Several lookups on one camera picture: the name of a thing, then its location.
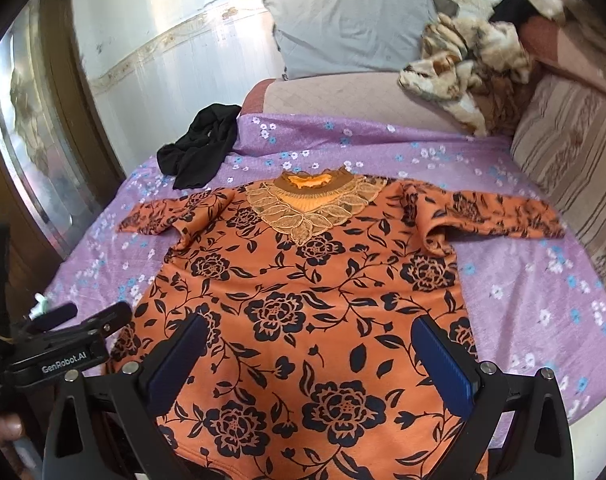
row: orange floral shirt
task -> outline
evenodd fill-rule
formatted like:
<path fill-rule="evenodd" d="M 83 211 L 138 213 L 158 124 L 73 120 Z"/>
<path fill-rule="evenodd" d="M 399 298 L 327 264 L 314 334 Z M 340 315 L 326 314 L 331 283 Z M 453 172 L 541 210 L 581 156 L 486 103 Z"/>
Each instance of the orange floral shirt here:
<path fill-rule="evenodd" d="M 420 479 L 462 421 L 417 359 L 413 320 L 430 314 L 476 357 L 448 228 L 563 230 L 535 200 L 324 174 L 136 206 L 121 230 L 181 239 L 110 365 L 144 359 L 196 312 L 207 346 L 158 419 L 179 455 L 233 479 Z"/>

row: purple floral bedsheet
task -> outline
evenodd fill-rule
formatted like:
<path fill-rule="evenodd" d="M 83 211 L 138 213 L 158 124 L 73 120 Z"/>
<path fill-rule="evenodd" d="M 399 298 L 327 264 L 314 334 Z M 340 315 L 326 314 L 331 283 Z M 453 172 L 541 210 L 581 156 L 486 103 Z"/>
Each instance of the purple floral bedsheet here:
<path fill-rule="evenodd" d="M 257 114 L 242 116 L 238 124 L 234 151 L 208 187 L 240 186 L 282 170 L 313 173 L 345 165 L 354 173 L 417 178 L 451 190 L 538 198 L 510 158 L 510 139 L 312 116 Z M 135 203 L 186 193 L 172 189 L 154 158 L 139 166 L 61 266 L 48 297 L 54 304 L 77 303 L 77 319 L 117 300 L 138 302 L 177 235 L 114 229 Z M 576 238 L 461 237 L 455 248 L 479 359 L 522 374 L 552 368 L 570 421 L 601 402 L 606 293 Z M 499 428 L 495 444 L 505 430 Z"/>

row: black cloth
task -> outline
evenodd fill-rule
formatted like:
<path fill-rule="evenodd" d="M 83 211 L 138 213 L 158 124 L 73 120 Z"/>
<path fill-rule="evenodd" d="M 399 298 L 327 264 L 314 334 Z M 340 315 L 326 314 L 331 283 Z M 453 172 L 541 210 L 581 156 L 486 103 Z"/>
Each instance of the black cloth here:
<path fill-rule="evenodd" d="M 161 173 L 176 176 L 174 189 L 203 187 L 214 178 L 237 140 L 240 111 L 238 105 L 203 108 L 183 137 L 158 150 Z"/>
<path fill-rule="evenodd" d="M 540 15 L 529 0 L 501 0 L 494 6 L 494 13 L 488 21 L 513 23 L 518 31 L 532 16 Z"/>

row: wall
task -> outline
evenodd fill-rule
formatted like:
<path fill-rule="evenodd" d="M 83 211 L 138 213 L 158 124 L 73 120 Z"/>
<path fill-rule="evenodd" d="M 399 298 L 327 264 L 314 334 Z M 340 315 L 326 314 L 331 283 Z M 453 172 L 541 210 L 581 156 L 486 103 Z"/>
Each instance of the wall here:
<path fill-rule="evenodd" d="M 163 47 L 150 45 L 160 34 L 231 6 L 242 16 L 209 21 L 189 41 L 153 52 Z M 257 81 L 283 70 L 260 0 L 73 0 L 73 7 L 86 75 L 108 83 L 95 100 L 126 173 L 183 134 L 201 108 L 240 103 Z M 119 62 L 128 75 L 112 79 Z"/>

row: silver bolt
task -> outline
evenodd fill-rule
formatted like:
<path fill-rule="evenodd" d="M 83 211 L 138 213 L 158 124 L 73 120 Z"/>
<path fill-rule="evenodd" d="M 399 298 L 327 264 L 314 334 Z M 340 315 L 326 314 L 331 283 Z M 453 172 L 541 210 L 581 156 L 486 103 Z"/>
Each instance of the silver bolt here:
<path fill-rule="evenodd" d="M 78 378 L 78 370 L 68 370 L 65 372 L 63 378 L 65 379 L 66 383 L 73 383 Z"/>
<path fill-rule="evenodd" d="M 554 379 L 554 371 L 551 368 L 541 368 L 541 375 L 544 379 Z"/>
<path fill-rule="evenodd" d="M 139 369 L 139 363 L 138 362 L 136 362 L 136 361 L 128 361 L 125 365 L 123 365 L 123 368 L 121 368 L 121 371 L 124 374 L 132 375 L 138 369 Z"/>
<path fill-rule="evenodd" d="M 496 367 L 496 365 L 491 362 L 491 361 L 483 361 L 481 363 L 481 371 L 484 374 L 487 375 L 494 375 L 496 373 L 496 370 L 498 370 L 498 368 Z"/>

